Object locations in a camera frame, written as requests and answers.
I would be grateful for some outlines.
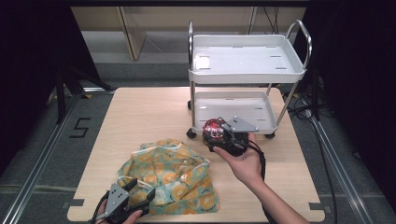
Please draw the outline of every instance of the wooden table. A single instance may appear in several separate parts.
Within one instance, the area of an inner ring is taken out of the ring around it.
[[[86,221],[92,217],[100,198],[116,181],[117,171],[142,143],[174,138],[192,146],[211,161],[209,175],[219,195],[219,211],[202,215],[141,217],[138,221],[267,221],[259,200],[234,177],[228,164],[208,150],[200,135],[194,139],[187,137],[186,132],[191,128],[191,111],[187,107],[189,100],[188,87],[117,89],[74,197],[74,200],[84,200],[83,205],[70,206],[68,218]],[[271,89],[270,101],[277,116],[284,105],[279,90]],[[322,221],[324,212],[309,208],[309,203],[319,203],[319,198],[290,118],[285,116],[282,119],[275,138],[258,136],[258,144],[267,159],[267,184],[309,221]]]

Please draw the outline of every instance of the cart handle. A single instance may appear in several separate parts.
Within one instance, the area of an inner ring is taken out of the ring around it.
[[[311,35],[308,33],[308,30],[306,30],[305,26],[303,25],[302,21],[296,20],[289,28],[288,32],[286,33],[286,38],[289,39],[291,30],[294,28],[296,24],[300,25],[301,30],[303,31],[303,34],[305,35],[306,38],[306,57],[305,57],[305,62],[303,64],[303,70],[306,69],[306,66],[308,65],[309,58],[311,57],[311,51],[312,51],[312,39]]]
[[[193,24],[192,21],[190,21],[189,24],[189,65],[190,65],[190,70],[193,70],[192,67],[192,50],[193,50]]]

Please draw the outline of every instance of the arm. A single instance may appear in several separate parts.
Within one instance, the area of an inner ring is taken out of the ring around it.
[[[257,141],[254,133],[250,133],[248,139],[254,143]],[[234,157],[219,147],[214,147],[214,150],[228,162],[235,177],[257,196],[262,206],[277,223],[308,223],[262,180],[259,154],[256,151],[248,148],[242,156]]]

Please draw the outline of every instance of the floral cloth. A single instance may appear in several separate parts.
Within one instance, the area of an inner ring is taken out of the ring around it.
[[[139,203],[155,189],[151,215],[214,213],[219,199],[207,174],[209,160],[175,139],[143,144],[118,170],[118,184],[137,178],[129,204]]]

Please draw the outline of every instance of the metal cart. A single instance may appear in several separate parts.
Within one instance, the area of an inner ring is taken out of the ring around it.
[[[304,63],[292,44],[290,33],[299,25],[307,47]],[[209,119],[240,118],[266,137],[284,116],[311,55],[312,43],[301,21],[295,21],[286,35],[193,35],[189,25],[189,81],[192,127],[189,138],[202,134]],[[266,91],[196,91],[195,84],[268,84]],[[294,83],[283,109],[276,118],[269,92],[272,83]]]

